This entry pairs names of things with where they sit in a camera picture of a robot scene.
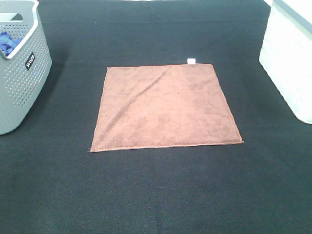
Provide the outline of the white plastic basket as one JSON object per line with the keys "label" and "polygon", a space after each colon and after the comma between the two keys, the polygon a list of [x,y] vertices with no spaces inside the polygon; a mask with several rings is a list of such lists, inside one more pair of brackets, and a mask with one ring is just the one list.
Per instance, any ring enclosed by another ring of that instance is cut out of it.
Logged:
{"label": "white plastic basket", "polygon": [[312,2],[274,0],[259,62],[294,113],[312,122]]}

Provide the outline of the brown microfiber towel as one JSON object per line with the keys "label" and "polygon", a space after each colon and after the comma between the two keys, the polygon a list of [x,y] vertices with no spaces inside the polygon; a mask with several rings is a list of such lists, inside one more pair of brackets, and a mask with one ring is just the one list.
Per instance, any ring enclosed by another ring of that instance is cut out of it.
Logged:
{"label": "brown microfiber towel", "polygon": [[107,69],[91,152],[242,141],[211,64]]}

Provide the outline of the black table mat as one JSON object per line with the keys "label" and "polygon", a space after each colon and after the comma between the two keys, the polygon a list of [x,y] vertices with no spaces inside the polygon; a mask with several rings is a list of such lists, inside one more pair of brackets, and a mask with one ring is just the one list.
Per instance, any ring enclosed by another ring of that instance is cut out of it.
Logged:
{"label": "black table mat", "polygon": [[[3,234],[309,234],[312,127],[258,61],[262,0],[42,0],[53,61],[0,137]],[[214,66],[242,144],[91,153],[107,67]]]}

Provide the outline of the blue towel in basket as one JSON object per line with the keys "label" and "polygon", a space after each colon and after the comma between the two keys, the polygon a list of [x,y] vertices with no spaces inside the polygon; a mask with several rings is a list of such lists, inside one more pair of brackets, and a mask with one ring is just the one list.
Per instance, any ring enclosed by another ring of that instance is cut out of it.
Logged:
{"label": "blue towel in basket", "polygon": [[13,39],[7,32],[0,34],[0,50],[6,55],[10,53],[18,46],[21,39]]}

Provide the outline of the grey perforated laundry basket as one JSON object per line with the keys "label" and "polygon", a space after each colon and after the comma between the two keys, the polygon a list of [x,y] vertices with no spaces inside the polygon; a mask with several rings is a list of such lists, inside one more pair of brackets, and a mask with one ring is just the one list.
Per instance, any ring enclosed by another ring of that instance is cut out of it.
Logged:
{"label": "grey perforated laundry basket", "polygon": [[15,130],[26,117],[49,75],[52,60],[37,0],[2,0],[0,32],[12,50],[0,44],[0,133]]}

